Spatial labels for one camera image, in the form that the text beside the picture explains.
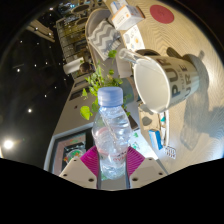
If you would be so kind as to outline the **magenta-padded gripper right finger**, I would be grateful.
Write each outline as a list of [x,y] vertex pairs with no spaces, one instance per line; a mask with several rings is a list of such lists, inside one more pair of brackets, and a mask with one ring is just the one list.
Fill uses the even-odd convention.
[[163,167],[152,157],[145,158],[132,147],[126,155],[126,186],[140,188],[167,175]]

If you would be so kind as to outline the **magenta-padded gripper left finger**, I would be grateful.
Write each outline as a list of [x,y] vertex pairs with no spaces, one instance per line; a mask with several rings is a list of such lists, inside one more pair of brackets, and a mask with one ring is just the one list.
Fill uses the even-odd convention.
[[100,162],[95,146],[80,158],[72,158],[60,177],[84,188],[100,188]]

